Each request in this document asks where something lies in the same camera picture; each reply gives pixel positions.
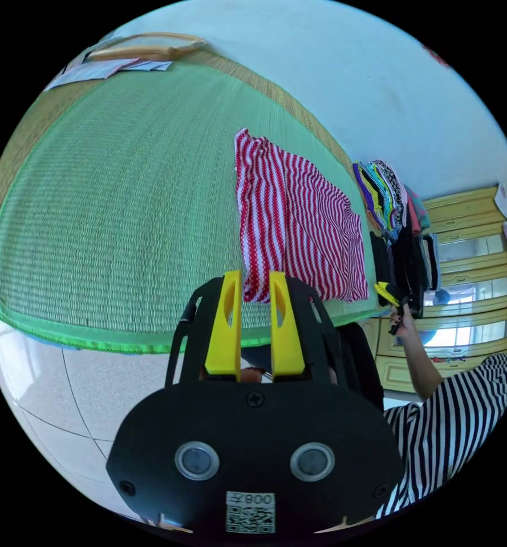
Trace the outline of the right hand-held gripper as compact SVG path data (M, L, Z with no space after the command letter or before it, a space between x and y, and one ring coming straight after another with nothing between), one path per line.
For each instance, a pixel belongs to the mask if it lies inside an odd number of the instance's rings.
M400 308L404 304L408 304L416 325L417 316L415 315L415 313L419 311L418 306L416 305L417 304L416 300L411 299L409 297L402 298L402 291L385 281L377 281L374 287L377 294L390 305L391 312L393 307ZM391 330L391 319L390 319L390 329L388 333L395 336L394 332Z

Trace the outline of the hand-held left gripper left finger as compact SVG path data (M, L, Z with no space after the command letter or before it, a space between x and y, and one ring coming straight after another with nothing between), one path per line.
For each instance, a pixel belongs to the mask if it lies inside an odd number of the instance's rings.
M209 375L239 377L241 370L241 271L226 272L217 299L205 369Z

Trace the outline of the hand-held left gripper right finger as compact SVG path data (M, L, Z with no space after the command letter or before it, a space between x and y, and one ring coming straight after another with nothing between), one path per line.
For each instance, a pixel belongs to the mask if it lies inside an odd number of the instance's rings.
M305 371L293 301L283 272L269 276L272 379L299 377Z

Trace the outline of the person's right hand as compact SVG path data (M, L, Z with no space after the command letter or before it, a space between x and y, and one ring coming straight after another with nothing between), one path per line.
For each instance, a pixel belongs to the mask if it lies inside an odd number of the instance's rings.
M391 330L398 337L409 337L416 334L417 329L408 304L400 308L393 307L391 312Z

